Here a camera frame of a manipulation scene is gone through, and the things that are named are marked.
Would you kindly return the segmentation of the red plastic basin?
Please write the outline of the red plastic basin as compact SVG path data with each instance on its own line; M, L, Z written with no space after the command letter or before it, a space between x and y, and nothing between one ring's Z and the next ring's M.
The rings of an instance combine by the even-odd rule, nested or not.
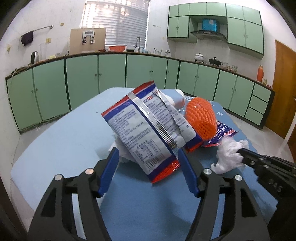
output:
M126 49L126 46L109 46L109 50L112 52L124 52Z

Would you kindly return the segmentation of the black wok pan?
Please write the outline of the black wok pan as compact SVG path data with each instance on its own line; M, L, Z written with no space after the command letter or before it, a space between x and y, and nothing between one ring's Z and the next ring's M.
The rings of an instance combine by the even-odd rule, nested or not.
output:
M222 62L219 61L216 57L214 57L214 58L209 58L209 64L212 65L212 66L220 67Z

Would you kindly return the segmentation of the white plastic bottle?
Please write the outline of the white plastic bottle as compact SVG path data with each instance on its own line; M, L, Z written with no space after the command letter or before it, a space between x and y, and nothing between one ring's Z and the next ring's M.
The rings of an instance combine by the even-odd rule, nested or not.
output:
M176 108L184 107L186 100L182 90L179 89L162 89L161 92L166 96L167 100Z

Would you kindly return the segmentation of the white tissue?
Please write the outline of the white tissue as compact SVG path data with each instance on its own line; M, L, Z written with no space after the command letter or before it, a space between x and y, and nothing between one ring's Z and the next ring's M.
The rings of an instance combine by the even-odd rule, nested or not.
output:
M237 142L233 137L223 137L217 150L217 163L211 164L211 170L216 174L224 174L235 168L244 169L243 156L238 153L242 148L249 150L247 140Z

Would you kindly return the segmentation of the blue snack wrapper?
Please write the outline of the blue snack wrapper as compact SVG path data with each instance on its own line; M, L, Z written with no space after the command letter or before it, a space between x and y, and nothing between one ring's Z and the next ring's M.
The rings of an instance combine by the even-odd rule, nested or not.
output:
M208 141L203 142L202 147L215 147L221 144L222 138L224 137L233 137L237 134L237 131L233 128L229 127L228 125L220 122L219 120L216 121L217 124L217 132L213 138Z

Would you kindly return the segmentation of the range hood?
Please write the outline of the range hood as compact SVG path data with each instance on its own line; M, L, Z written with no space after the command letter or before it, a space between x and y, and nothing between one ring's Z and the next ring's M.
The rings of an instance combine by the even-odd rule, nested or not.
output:
M207 31L207 30L197 30L197 31L192 31L192 35L194 35L197 39L199 40L217 40L217 41L223 41L227 43L226 37L219 32L215 31Z

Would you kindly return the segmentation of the dark hanging towel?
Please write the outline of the dark hanging towel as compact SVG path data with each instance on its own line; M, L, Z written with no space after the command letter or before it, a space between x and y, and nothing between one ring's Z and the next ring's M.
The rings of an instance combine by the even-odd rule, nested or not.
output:
M21 36L21 43L24 47L33 42L33 35L34 31L29 31Z

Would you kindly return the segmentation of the green upper wall cabinets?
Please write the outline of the green upper wall cabinets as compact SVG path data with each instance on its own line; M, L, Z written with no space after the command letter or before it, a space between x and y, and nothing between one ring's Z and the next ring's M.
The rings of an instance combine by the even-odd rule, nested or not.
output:
M213 2L170 6L166 38L186 43L217 40L258 59L264 56L260 11L245 6Z

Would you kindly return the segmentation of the steel electric kettle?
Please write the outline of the steel electric kettle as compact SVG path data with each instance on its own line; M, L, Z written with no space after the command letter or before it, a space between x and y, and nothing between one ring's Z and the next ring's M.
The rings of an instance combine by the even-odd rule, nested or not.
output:
M38 62L39 62L39 53L37 51L34 51L31 54L31 65L34 65Z

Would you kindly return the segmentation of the brown wooden door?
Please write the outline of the brown wooden door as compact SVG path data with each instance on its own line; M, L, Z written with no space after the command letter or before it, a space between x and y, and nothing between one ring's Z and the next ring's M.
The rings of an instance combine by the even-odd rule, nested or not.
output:
M275 42L275 92L265 126L285 138L295 116L295 51Z

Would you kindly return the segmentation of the green lower kitchen cabinets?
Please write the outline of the green lower kitchen cabinets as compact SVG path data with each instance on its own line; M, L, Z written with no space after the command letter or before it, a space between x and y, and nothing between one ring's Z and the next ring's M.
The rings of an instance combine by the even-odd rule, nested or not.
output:
M216 66L146 54L73 55L15 70L6 90L19 131L69 113L107 89L153 81L218 102L227 112L263 128L275 93Z

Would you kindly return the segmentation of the chrome sink faucet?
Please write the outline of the chrome sink faucet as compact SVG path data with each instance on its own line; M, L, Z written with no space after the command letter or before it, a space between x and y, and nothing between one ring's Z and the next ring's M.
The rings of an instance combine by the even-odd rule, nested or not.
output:
M136 40L136 44L135 44L135 49L137 50L137 53L140 53L140 45L141 45L141 38L140 36L137 37L137 40Z

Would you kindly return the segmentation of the orange foam net sleeve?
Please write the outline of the orange foam net sleeve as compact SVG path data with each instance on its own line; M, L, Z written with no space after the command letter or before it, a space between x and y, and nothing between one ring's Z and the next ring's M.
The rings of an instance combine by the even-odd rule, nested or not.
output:
M213 138L217 132L216 116L211 103L201 97L188 102L185 119L204 141Z

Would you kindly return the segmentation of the blue table mat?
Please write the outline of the blue table mat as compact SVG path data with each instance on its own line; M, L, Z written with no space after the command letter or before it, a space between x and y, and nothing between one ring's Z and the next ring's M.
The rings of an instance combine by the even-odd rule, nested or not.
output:
M108 191L97 201L110 240L187 240L201 199L189 191L181 166L151 183L136 161L121 161L123 151L113 145L116 133L101 115L133 90L110 88L61 118L24 151L13 166L12 179L35 212L56 174L78 176L117 148L118 166ZM211 169L218 161L218 148L184 148L204 168ZM242 172L220 176L236 175L246 182L265 221L266 213L275 212L275 198L259 185L254 169L247 165ZM221 230L223 206L224 195L220 195L212 240Z

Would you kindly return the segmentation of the blue box above hood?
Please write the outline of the blue box above hood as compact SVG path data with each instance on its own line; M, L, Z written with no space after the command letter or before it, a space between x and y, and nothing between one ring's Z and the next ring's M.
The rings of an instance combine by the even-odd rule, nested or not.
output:
M202 30L203 31L212 31L217 32L218 23L215 19L203 19L202 21Z

